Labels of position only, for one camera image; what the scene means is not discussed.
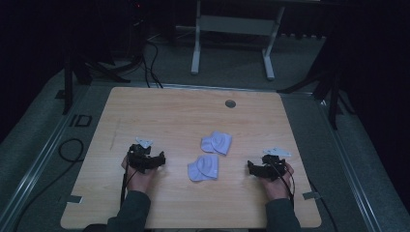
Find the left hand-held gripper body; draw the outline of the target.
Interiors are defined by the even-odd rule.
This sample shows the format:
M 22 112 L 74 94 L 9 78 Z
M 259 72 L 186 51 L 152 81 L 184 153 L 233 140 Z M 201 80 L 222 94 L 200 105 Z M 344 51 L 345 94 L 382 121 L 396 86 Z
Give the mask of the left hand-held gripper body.
M 147 170 L 146 165 L 154 161 L 150 157 L 152 144 L 152 140 L 136 139 L 136 144 L 132 144 L 127 153 L 129 166 L 144 173 Z

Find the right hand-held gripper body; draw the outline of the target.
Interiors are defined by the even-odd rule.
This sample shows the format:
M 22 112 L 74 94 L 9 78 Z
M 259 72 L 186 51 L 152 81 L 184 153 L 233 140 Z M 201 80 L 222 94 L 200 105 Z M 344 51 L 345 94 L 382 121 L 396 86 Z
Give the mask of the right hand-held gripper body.
M 268 178 L 274 181 L 282 177 L 287 171 L 285 157 L 290 157 L 291 154 L 279 147 L 265 149 L 262 159 L 262 166 L 258 171 L 258 175 L 262 178 Z

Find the person's right hand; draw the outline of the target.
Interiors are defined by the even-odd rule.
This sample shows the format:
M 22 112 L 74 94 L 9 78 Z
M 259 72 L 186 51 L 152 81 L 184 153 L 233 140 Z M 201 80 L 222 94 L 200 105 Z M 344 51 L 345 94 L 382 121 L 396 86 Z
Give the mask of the person's right hand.
M 270 179 L 260 178 L 269 200 L 289 199 L 291 195 L 291 175 L 294 173 L 289 163 L 286 164 L 287 172 L 280 179 L 271 181 Z

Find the person's left hand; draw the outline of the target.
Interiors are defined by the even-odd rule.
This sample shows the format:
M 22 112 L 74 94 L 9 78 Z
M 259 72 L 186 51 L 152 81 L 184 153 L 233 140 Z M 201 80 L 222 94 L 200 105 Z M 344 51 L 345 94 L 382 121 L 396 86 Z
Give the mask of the person's left hand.
M 125 187 L 127 191 L 146 193 L 157 173 L 157 168 L 149 169 L 145 173 L 140 173 L 129 166 L 127 158 L 123 159 L 121 166 L 125 169 Z

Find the white folded sock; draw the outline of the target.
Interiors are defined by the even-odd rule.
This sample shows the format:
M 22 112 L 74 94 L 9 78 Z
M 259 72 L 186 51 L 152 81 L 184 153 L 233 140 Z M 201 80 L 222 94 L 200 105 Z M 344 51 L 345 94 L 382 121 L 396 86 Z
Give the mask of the white folded sock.
M 193 182 L 216 180 L 219 176 L 219 157 L 202 155 L 188 164 L 188 176 Z
M 205 153 L 216 153 L 226 156 L 232 143 L 228 133 L 213 131 L 209 136 L 201 138 L 200 148 Z

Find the black floor tape marking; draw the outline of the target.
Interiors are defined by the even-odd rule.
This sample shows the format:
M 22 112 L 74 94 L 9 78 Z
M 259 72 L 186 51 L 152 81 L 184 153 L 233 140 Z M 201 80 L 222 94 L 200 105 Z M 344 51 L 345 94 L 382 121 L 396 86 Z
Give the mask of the black floor tape marking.
M 70 127 L 89 127 L 92 123 L 93 117 L 91 115 L 74 114 L 70 121 Z

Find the black tripod stand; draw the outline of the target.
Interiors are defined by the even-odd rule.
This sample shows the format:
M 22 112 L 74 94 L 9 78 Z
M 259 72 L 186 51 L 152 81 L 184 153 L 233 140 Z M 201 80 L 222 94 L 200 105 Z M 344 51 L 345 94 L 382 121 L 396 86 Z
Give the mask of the black tripod stand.
M 278 90 L 278 93 L 290 94 L 313 82 L 317 86 L 312 92 L 316 100 L 324 101 L 330 96 L 328 120 L 334 130 L 337 129 L 337 107 L 340 81 L 343 74 L 343 42 L 335 32 L 327 37 L 314 59 L 307 76 L 290 87 Z
M 130 83 L 119 75 L 121 72 L 135 68 L 142 62 L 142 53 L 136 52 L 130 62 L 114 69 L 106 68 L 101 62 L 113 65 L 103 26 L 97 21 L 84 21 L 72 24 L 61 32 L 64 57 L 64 109 L 67 115 L 73 107 L 73 76 L 80 84 L 89 85 L 93 81 L 91 69 L 96 70 L 103 77 L 115 82 Z

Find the metal floor rail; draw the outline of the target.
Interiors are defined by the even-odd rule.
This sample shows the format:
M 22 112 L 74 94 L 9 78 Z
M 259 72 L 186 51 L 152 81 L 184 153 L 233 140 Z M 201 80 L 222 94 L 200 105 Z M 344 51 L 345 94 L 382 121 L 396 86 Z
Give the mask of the metal floor rail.
M 337 158 L 339 159 L 341 168 L 344 172 L 348 185 L 351 189 L 353 197 L 361 212 L 362 218 L 366 225 L 368 232 L 382 232 L 380 224 L 373 212 L 373 209 L 367 199 L 366 193 L 362 184 L 358 178 L 356 171 L 352 165 L 350 158 L 348 157 L 347 150 L 341 141 L 341 137 L 337 130 L 333 128 L 328 119 L 328 111 L 330 105 L 325 100 L 318 100 L 316 102 L 322 118 L 325 120 L 325 124 L 330 131 L 331 138 L 336 143 Z
M 45 88 L 0 143 L 0 232 L 12 231 L 27 197 L 87 91 L 86 86 L 75 87 L 73 104 L 65 111 L 64 102 L 54 98 L 55 91 Z

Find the white metal table frame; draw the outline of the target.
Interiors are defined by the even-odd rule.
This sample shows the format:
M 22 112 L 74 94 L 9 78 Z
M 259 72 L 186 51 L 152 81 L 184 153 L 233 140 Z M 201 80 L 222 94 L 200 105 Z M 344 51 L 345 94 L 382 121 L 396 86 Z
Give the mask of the white metal table frame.
M 196 0 L 194 49 L 190 73 L 199 73 L 201 55 L 200 38 L 202 32 L 244 34 L 266 36 L 269 38 L 268 45 L 261 50 L 261 53 L 266 77 L 268 80 L 273 80 L 275 78 L 275 72 L 271 61 L 271 53 L 278 35 L 278 29 L 285 7 L 281 6 L 278 8 L 275 19 L 253 19 L 203 14 L 201 12 L 201 2 L 202 0 Z

